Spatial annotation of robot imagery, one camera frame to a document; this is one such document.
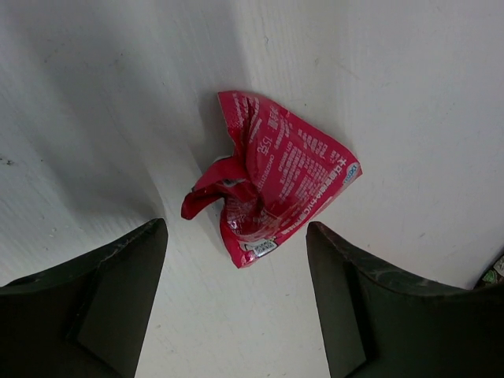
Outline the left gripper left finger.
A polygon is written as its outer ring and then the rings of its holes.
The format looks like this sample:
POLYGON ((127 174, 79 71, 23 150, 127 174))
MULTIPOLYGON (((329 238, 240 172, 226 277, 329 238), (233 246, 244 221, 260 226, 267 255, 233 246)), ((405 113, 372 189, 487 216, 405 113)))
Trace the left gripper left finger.
POLYGON ((168 244, 163 219, 1 288, 3 377, 133 377, 168 244))

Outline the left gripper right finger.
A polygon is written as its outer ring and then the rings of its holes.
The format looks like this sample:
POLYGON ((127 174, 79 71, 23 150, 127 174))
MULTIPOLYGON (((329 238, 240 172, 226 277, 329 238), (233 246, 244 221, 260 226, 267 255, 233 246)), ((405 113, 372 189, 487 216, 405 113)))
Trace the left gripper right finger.
POLYGON ((320 222, 306 245, 331 376, 502 376, 503 281, 462 289, 428 280, 320 222))

